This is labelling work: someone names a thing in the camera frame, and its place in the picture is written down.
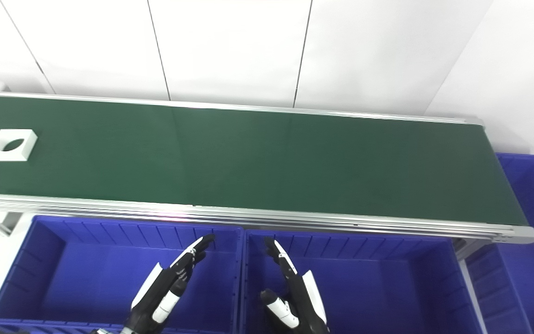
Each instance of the oval hole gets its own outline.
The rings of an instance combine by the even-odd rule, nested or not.
[[[15,150],[22,144],[22,142],[24,142],[24,139],[22,139],[22,138],[21,139],[12,140],[11,142],[8,142],[6,144],[6,146],[4,146],[4,149],[2,151],[8,152],[8,151],[11,151],[11,150]]]

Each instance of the robotic hand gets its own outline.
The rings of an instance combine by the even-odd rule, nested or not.
[[[268,309],[275,330],[280,333],[291,331],[293,334],[328,334],[323,302],[312,271],[299,276],[290,257],[275,239],[265,237],[265,245],[267,255],[280,266],[289,290],[286,296],[289,302],[279,298],[272,290],[261,292],[261,300]]]
[[[205,258],[205,249],[215,238],[214,234],[208,234],[197,239],[166,269],[162,269],[159,263],[156,264],[133,299],[131,313],[121,334],[162,332],[172,308],[187,287],[193,268]],[[108,332],[98,329],[91,334]]]

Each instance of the white square block with hole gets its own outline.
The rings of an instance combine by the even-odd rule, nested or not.
[[[0,129],[0,161],[28,161],[36,138],[31,129]],[[17,148],[5,150],[7,144],[15,140],[22,140],[22,143]]]

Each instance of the blue storage crate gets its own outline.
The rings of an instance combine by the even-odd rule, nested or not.
[[[451,240],[368,234],[246,231],[240,333],[271,332],[259,294],[286,283],[265,254],[274,237],[303,275],[311,269],[334,334],[481,332]]]
[[[498,154],[534,227],[534,155]],[[534,244],[495,244],[467,260],[489,334],[534,334]]]
[[[36,216],[0,290],[0,328],[87,334],[122,328],[157,262],[215,233],[164,333],[232,334],[243,230],[170,222]]]

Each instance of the blue plastic bin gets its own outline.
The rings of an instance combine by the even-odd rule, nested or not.
[[[215,233],[164,333],[232,334],[243,230],[170,222],[36,216],[0,290],[0,328],[48,334],[114,332],[157,262],[165,268]]]
[[[534,227],[534,155],[498,154]],[[467,261],[490,334],[534,334],[534,244],[483,247]]]
[[[263,237],[280,242],[302,275],[312,270],[334,334],[477,334],[451,241],[368,234],[246,231],[240,333],[271,329],[259,293],[286,283]]]

